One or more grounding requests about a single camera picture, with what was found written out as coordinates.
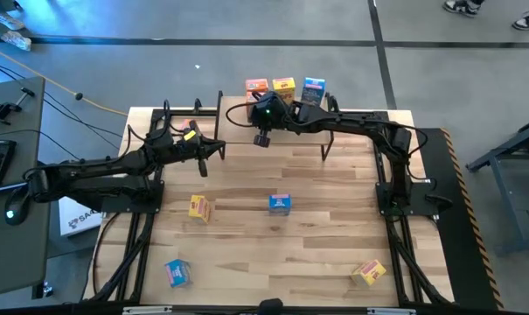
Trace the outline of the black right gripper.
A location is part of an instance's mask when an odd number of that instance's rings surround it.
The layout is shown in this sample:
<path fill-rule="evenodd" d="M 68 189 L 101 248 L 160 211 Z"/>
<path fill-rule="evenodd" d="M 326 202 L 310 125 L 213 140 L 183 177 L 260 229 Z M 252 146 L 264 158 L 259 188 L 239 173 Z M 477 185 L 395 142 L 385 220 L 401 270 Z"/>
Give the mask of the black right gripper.
<path fill-rule="evenodd" d="M 254 136 L 254 144 L 269 147 L 268 130 L 284 130 L 288 112 L 288 104 L 276 92 L 263 94 L 250 112 L 250 122 L 260 128 L 259 133 Z"/>

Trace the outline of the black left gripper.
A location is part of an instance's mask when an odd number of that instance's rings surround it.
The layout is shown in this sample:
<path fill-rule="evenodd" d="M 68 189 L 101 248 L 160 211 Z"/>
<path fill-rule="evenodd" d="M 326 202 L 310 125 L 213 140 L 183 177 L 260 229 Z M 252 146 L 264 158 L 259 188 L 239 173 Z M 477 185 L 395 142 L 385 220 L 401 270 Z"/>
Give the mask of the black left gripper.
<path fill-rule="evenodd" d="M 195 120 L 189 122 L 190 131 L 178 140 L 166 130 L 157 140 L 157 158 L 159 161 L 198 160 L 198 171 L 201 177 L 208 176 L 206 160 L 214 153 L 225 158 L 225 141 L 205 136 Z"/>

